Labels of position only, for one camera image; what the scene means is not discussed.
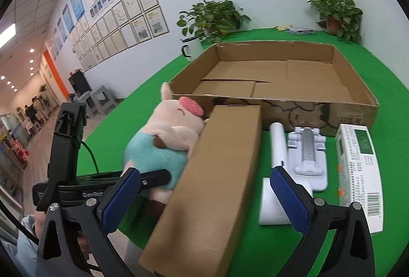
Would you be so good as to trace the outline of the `person's left hand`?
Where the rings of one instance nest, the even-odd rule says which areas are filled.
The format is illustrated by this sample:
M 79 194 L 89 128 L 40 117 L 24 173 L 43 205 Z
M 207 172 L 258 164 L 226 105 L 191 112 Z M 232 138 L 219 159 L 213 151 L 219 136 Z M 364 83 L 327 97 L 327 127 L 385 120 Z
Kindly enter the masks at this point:
M 34 223 L 34 232 L 37 239 L 41 238 L 42 227 L 46 219 L 46 213 L 43 211 L 36 211 L 35 214 L 35 223 Z

